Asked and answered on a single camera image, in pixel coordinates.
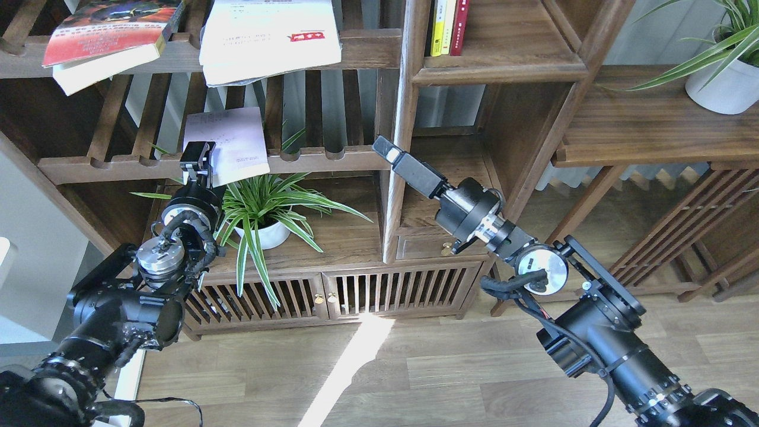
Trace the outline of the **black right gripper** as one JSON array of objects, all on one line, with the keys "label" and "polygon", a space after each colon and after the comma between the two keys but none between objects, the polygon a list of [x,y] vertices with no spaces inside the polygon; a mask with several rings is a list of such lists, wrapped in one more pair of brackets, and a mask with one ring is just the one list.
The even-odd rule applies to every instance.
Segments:
[{"label": "black right gripper", "polygon": [[393,172],[401,176],[410,187],[430,199],[439,200],[440,209],[435,221],[456,241],[452,254],[458,254],[475,241],[482,240],[486,248],[498,254],[505,243],[504,220],[497,216],[500,198],[472,178],[464,179],[454,187],[429,164],[377,136],[372,149],[393,165]]}]

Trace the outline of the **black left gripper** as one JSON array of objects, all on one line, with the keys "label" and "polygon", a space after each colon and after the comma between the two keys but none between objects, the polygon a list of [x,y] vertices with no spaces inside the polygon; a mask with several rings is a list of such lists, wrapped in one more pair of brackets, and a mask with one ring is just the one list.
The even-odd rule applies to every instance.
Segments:
[{"label": "black left gripper", "polygon": [[219,229],[223,211],[222,200],[225,187],[212,187],[212,154],[214,141],[190,141],[180,159],[183,172],[195,172],[171,198],[162,212],[162,220],[168,226],[174,217],[184,211],[195,211],[209,229]]}]

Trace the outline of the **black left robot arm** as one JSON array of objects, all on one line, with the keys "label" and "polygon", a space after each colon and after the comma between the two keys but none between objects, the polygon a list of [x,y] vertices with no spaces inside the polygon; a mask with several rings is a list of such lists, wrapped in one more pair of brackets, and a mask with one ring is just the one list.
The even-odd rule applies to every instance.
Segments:
[{"label": "black left robot arm", "polygon": [[33,369],[2,372],[3,426],[91,426],[112,416],[144,425],[135,401],[99,401],[105,380],[139,349],[178,340],[184,303],[225,254],[214,236],[224,187],[212,185],[212,141],[189,142],[180,159],[187,183],[163,211],[164,227],[141,246],[125,243],[68,294],[74,331]]}]

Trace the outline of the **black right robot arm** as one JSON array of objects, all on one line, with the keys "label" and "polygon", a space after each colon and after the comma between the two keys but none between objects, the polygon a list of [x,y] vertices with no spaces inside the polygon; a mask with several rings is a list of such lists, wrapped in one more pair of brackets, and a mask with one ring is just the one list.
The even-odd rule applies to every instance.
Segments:
[{"label": "black right robot arm", "polygon": [[452,252],[477,240],[514,268],[507,281],[482,278],[500,300],[539,320],[540,343],[567,376],[604,379],[607,401],[597,426],[618,397],[639,426],[756,426],[757,414],[721,389],[692,394],[635,334],[645,308],[572,236],[547,245],[499,216],[503,198],[472,178],[458,186],[429,164],[377,137],[372,149],[391,170],[428,198],[439,200],[435,219],[455,236]]}]

